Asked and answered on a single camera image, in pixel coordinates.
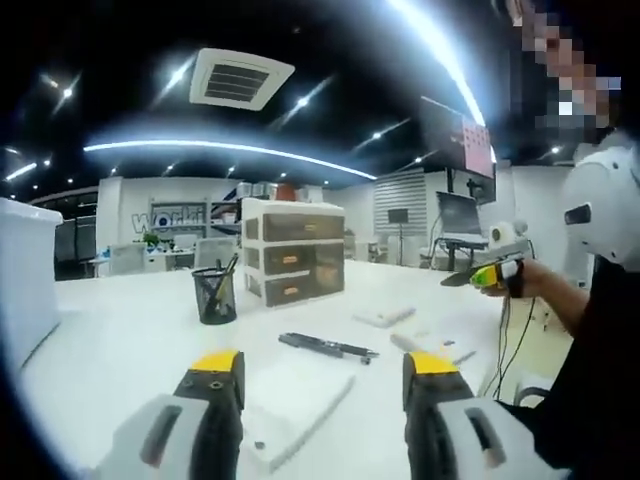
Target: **person's arm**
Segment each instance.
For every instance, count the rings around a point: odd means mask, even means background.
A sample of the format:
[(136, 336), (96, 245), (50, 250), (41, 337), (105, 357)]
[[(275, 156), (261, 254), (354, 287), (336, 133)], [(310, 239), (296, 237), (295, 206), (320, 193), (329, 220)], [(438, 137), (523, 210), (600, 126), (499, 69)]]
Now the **person's arm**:
[(551, 270), (542, 274), (538, 288), (538, 296), (547, 302), (571, 336), (575, 335), (589, 302), (589, 293)]

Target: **black tool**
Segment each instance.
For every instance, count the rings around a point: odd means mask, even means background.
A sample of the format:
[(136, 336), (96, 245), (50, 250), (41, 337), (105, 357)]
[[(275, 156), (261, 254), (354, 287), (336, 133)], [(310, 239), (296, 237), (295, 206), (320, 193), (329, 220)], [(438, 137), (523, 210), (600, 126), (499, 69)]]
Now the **black tool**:
[(278, 337), (278, 340), (282, 343), (286, 343), (287, 345), (291, 345), (292, 347), (306, 348), (331, 357), (342, 358), (345, 353), (356, 355), (360, 357), (360, 362), (365, 365), (369, 365), (372, 358), (380, 355), (368, 348), (356, 347), (346, 343), (332, 342), (295, 332), (283, 333)]

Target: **black shirt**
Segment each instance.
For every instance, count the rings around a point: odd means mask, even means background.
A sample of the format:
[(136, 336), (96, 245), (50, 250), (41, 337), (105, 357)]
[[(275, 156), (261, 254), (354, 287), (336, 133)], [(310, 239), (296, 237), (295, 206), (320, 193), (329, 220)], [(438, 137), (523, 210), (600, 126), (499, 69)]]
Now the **black shirt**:
[(627, 478), (640, 468), (639, 305), (640, 273), (598, 258), (573, 345), (536, 408), (538, 453), (579, 478)]

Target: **pen holder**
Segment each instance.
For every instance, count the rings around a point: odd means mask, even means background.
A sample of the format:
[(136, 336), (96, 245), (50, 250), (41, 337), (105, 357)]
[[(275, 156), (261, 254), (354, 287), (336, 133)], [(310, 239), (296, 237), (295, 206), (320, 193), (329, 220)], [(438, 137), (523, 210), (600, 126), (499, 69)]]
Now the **pen holder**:
[(222, 325), (237, 318), (233, 291), (233, 271), (204, 268), (192, 274), (196, 287), (196, 301), (200, 322)]

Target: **air conditioning vent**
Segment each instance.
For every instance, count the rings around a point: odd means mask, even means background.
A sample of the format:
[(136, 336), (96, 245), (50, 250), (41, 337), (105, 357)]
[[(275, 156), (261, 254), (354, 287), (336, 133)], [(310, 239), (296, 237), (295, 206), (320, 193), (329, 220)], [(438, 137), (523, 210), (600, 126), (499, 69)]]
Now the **air conditioning vent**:
[(294, 70), (257, 55), (203, 48), (196, 60), (189, 101), (262, 110)]

